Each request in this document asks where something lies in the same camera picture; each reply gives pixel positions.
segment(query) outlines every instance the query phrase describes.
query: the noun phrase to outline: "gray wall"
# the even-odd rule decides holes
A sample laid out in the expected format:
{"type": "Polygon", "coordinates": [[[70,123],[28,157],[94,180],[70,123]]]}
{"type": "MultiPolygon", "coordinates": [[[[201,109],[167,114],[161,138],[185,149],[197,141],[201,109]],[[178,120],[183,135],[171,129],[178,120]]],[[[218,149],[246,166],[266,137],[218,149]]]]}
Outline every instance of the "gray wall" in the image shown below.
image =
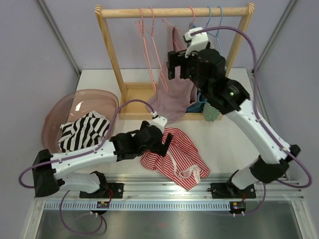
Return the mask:
{"type": "MultiPolygon", "coordinates": [[[[314,223],[319,227],[319,1],[300,0],[284,25],[258,75],[275,130],[302,151],[299,159],[314,178],[305,190],[314,223]]],[[[307,178],[293,163],[292,179],[307,178]]]]}
{"type": "Polygon", "coordinates": [[[1,1],[0,22],[0,238],[17,239],[34,195],[18,175],[43,149],[44,118],[76,75],[35,1],[1,1]]]}
{"type": "MultiPolygon", "coordinates": [[[[111,63],[107,55],[101,31],[99,29],[95,13],[95,4],[103,4],[104,8],[139,8],[139,7],[206,7],[206,6],[245,6],[249,0],[45,0],[56,23],[63,35],[70,51],[81,69],[111,69],[111,63]]],[[[248,28],[248,34],[255,43],[258,55],[265,47],[272,31],[282,15],[289,0],[254,0],[255,14],[248,28]]],[[[218,17],[213,17],[211,26],[219,23],[218,17]]],[[[139,19],[109,19],[109,28],[115,44],[120,67],[123,69],[144,69],[146,63],[141,52],[141,44],[135,21],[139,19]]],[[[189,18],[170,18],[177,27],[186,30],[189,18]]],[[[237,27],[239,17],[226,17],[223,25],[237,27]]],[[[197,18],[196,25],[205,26],[207,17],[197,18]]],[[[152,25],[151,19],[146,19],[148,27],[152,25]]],[[[161,59],[164,58],[166,33],[157,19],[155,36],[161,59]]],[[[234,33],[221,31],[220,39],[223,54],[227,55],[234,33]]],[[[252,68],[251,53],[248,45],[243,44],[235,62],[237,67],[252,68]]]]}

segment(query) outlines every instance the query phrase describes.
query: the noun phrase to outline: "mauve cloth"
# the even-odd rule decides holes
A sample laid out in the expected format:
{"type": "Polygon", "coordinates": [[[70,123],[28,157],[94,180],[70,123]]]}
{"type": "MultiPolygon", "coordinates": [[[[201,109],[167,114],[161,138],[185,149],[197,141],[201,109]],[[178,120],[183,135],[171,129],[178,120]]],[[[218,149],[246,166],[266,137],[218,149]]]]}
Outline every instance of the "mauve cloth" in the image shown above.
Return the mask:
{"type": "MultiPolygon", "coordinates": [[[[173,26],[167,27],[167,52],[173,51],[173,39],[178,47],[175,46],[176,51],[185,50],[185,44],[183,38],[180,36],[177,30],[173,26]]],[[[197,100],[197,88],[194,86],[190,79],[181,79],[180,67],[175,69],[175,79],[168,79],[168,69],[166,66],[167,55],[165,61],[162,62],[162,72],[165,77],[168,92],[159,79],[156,93],[148,100],[148,103],[157,111],[160,115],[168,118],[168,122],[171,123],[184,116],[188,107],[194,104],[197,100]]]]}

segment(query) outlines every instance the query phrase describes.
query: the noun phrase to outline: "green striped cloth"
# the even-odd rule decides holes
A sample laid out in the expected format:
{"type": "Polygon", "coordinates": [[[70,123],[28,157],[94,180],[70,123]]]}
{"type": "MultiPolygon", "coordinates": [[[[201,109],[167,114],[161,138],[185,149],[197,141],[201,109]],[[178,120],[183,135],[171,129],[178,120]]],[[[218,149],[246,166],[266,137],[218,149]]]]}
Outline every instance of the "green striped cloth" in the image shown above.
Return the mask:
{"type": "Polygon", "coordinates": [[[220,112],[219,110],[211,106],[210,103],[206,102],[204,105],[203,114],[204,114],[205,121],[214,122],[218,118],[220,112]]]}

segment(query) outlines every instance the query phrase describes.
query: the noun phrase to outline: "wooden frame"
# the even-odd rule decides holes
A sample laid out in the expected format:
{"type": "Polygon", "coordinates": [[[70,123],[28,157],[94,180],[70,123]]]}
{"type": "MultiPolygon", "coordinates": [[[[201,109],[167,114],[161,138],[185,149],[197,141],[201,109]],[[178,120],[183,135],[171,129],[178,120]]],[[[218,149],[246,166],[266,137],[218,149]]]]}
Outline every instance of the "wooden frame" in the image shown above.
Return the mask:
{"type": "MultiPolygon", "coordinates": [[[[253,3],[246,4],[245,7],[224,7],[223,16],[241,16],[238,29],[245,32],[248,28],[251,17],[254,13],[255,5],[253,3]]],[[[193,8],[196,17],[208,17],[209,9],[193,8]]],[[[192,10],[189,8],[154,8],[155,17],[192,17],[192,10]]],[[[149,8],[142,8],[143,17],[152,17],[152,12],[149,8]]],[[[139,18],[141,13],[139,9],[103,9],[101,4],[95,6],[95,14],[101,29],[101,33],[108,50],[111,64],[114,70],[116,80],[118,82],[122,99],[124,103],[131,99],[141,99],[147,101],[154,95],[151,83],[125,83],[122,78],[120,66],[114,50],[111,33],[107,24],[107,18],[139,18]]],[[[221,10],[218,7],[211,8],[211,16],[221,16],[221,10]]],[[[226,65],[227,72],[229,71],[235,61],[236,55],[240,48],[243,37],[236,33],[229,50],[226,65]]],[[[146,107],[140,103],[131,103],[126,106],[120,113],[122,119],[127,120],[147,120],[151,119],[151,114],[146,110],[146,107]]],[[[201,113],[186,113],[182,120],[204,120],[201,113]]]]}

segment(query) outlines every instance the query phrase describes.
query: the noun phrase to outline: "pink plastic bowl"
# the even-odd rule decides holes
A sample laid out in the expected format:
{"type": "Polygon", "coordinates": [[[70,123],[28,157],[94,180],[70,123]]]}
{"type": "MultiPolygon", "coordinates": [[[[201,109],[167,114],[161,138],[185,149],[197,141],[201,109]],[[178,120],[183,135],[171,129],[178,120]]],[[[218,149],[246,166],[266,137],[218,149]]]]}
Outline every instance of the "pink plastic bowl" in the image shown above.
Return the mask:
{"type": "Polygon", "coordinates": [[[42,129],[42,145],[51,153],[58,153],[61,138],[60,126],[74,122],[91,111],[96,111],[111,120],[119,107],[118,98],[111,92],[87,89],[73,92],[59,100],[46,116],[42,129]]]}

